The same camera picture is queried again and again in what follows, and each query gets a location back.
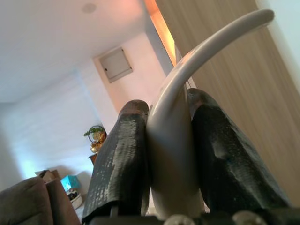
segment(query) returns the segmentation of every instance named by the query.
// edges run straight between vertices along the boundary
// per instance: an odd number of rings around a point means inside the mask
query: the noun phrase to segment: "wood grain panel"
[[[254,0],[157,0],[157,5],[182,55],[257,10]],[[193,80],[249,136],[280,186],[300,206],[300,97],[267,28],[230,44]]]

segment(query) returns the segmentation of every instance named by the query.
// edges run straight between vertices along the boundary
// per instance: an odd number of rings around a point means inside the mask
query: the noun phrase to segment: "sofa armrest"
[[[80,225],[80,221],[59,179],[46,183],[54,225]]]
[[[43,179],[30,178],[0,192],[0,224],[53,225]]]

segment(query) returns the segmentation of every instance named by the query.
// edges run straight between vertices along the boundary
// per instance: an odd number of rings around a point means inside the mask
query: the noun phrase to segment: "white wall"
[[[300,1],[256,0],[259,8],[275,12],[275,20],[269,30],[275,44],[300,92]]]
[[[77,73],[12,106],[2,117],[8,147],[1,152],[17,167],[14,183],[53,168],[61,177],[77,175],[86,193],[93,166],[88,159],[90,142],[83,133],[96,124],[101,124],[100,117]],[[7,157],[0,160],[1,165]],[[13,185],[7,179],[1,182],[2,189]]]
[[[121,46],[133,68],[127,76],[109,83],[101,64],[94,60],[109,96],[117,112],[133,99],[144,100],[150,106],[166,76],[153,47],[144,32]]]
[[[14,185],[21,176],[9,151],[9,142],[2,130],[4,114],[13,107],[10,103],[0,103],[0,191]]]
[[[134,70],[131,74],[109,83],[101,65],[89,59],[67,78],[3,113],[0,190],[36,171],[58,169],[61,177],[77,175],[82,193],[87,193],[93,166],[88,159],[90,142],[83,133],[100,123],[109,133],[117,112],[132,99],[150,105],[166,75],[146,33],[121,46]],[[2,173],[1,165],[9,169]]]

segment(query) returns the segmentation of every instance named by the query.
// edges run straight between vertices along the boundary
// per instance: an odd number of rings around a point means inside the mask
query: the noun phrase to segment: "cardboard box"
[[[54,180],[55,178],[58,178],[60,180],[60,175],[58,174],[57,170],[43,170],[35,172],[35,174],[39,177],[41,177],[45,183],[50,182]]]

